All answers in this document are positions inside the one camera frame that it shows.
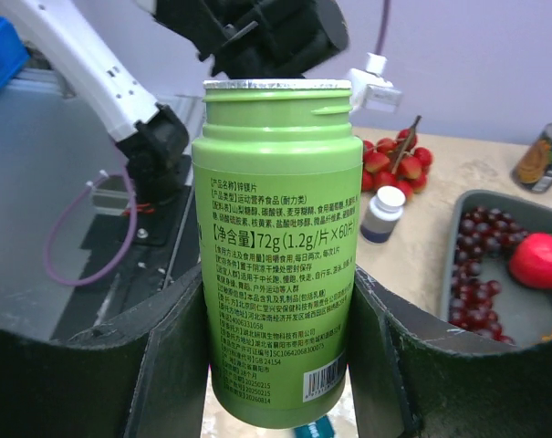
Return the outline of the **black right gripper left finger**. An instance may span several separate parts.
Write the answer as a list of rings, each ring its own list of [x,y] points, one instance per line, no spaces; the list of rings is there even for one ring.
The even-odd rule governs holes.
[[[209,352],[202,275],[67,341],[0,328],[0,437],[197,437]]]

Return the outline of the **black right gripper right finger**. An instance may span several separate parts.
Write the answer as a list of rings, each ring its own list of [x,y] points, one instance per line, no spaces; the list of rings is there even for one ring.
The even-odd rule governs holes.
[[[552,340],[457,328],[355,271],[349,376],[361,437],[552,437]]]

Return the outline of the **green pill bottle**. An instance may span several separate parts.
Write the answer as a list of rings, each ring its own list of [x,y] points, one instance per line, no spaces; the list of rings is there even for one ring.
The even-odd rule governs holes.
[[[214,394],[239,420],[293,428],[345,384],[362,143],[350,84],[209,80],[193,142]]]

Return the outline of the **teal five-day pill organizer strip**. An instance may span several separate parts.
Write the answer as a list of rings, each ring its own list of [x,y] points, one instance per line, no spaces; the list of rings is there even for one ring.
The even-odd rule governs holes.
[[[336,433],[330,419],[323,416],[314,422],[296,427],[294,435],[296,438],[334,438]]]

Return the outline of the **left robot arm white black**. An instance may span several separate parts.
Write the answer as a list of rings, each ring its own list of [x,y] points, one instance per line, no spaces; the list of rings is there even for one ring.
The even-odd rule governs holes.
[[[334,1],[143,1],[141,9],[188,39],[212,72],[231,79],[302,78],[347,49]],[[70,1],[0,1],[21,30],[99,116],[126,156],[137,197],[165,203],[189,134],[178,116],[123,67]]]

